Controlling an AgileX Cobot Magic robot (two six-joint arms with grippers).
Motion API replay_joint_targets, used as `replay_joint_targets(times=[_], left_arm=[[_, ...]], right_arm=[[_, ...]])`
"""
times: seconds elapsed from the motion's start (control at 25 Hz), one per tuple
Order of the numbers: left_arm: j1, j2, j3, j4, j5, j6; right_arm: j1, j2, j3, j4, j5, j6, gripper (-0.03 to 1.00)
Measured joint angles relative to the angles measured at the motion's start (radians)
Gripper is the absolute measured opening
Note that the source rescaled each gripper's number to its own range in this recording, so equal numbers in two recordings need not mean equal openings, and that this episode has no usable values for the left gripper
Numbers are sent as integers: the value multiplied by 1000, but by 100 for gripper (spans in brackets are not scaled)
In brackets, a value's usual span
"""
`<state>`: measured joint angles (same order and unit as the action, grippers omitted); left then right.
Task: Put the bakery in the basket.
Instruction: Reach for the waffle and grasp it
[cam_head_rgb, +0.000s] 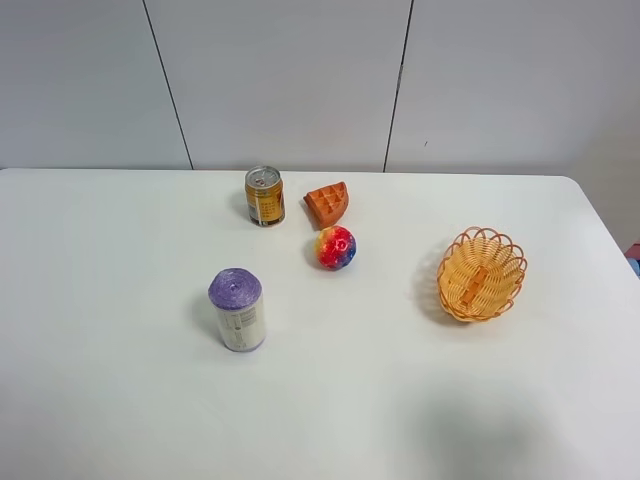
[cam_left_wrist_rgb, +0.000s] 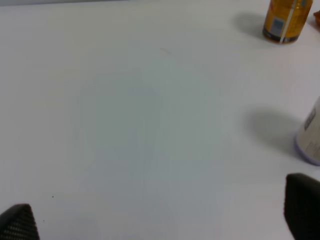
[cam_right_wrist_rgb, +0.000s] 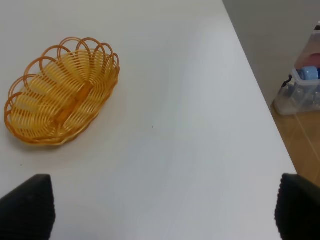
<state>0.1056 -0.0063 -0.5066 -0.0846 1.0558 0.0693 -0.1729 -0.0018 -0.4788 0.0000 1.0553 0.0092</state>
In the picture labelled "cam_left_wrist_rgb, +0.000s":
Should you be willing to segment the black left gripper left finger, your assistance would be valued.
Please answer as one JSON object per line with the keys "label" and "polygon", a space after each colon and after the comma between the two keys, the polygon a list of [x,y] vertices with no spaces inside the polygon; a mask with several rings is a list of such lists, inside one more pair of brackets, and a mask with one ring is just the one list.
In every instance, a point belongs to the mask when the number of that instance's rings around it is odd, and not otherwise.
{"label": "black left gripper left finger", "polygon": [[36,220],[29,204],[15,204],[0,214],[0,240],[39,239]]}

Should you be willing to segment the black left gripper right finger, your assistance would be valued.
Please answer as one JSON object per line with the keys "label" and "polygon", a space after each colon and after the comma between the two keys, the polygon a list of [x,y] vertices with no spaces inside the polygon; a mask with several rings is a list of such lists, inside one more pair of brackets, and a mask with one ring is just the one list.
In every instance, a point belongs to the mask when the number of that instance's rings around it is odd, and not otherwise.
{"label": "black left gripper right finger", "polygon": [[320,182],[302,173],[286,176],[284,218],[295,240],[320,238]]}

